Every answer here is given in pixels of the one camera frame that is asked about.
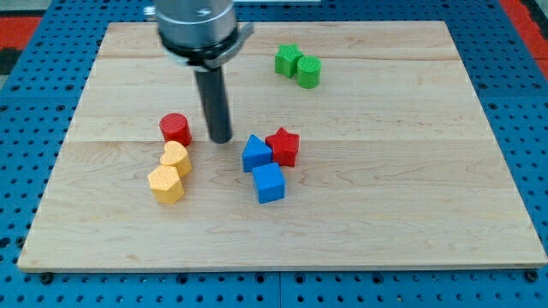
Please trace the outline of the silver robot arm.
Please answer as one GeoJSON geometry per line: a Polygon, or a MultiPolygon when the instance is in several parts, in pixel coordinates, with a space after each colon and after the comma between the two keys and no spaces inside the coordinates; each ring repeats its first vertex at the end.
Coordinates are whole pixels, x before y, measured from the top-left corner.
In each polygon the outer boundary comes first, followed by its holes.
{"type": "Polygon", "coordinates": [[[252,23],[239,25],[232,0],[154,0],[143,13],[168,53],[199,71],[231,61],[254,32],[252,23]]]}

